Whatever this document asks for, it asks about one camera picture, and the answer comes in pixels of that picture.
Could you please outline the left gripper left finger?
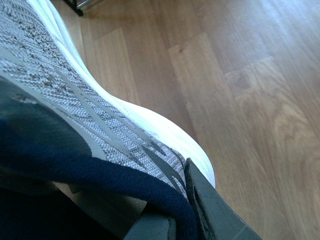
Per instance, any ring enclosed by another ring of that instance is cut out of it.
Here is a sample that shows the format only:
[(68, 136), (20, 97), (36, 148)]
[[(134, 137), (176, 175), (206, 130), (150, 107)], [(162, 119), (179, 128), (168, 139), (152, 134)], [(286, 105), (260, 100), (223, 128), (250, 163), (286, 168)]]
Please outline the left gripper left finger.
[(129, 230), (124, 240), (175, 240), (176, 221), (166, 215), (145, 214)]

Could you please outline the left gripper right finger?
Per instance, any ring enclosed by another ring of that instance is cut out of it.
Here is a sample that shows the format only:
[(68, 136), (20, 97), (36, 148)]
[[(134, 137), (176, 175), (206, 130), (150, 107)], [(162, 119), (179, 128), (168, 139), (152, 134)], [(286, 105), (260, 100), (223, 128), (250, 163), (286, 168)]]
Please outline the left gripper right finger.
[(260, 240), (188, 158), (184, 170), (187, 197), (195, 212), (200, 240)]

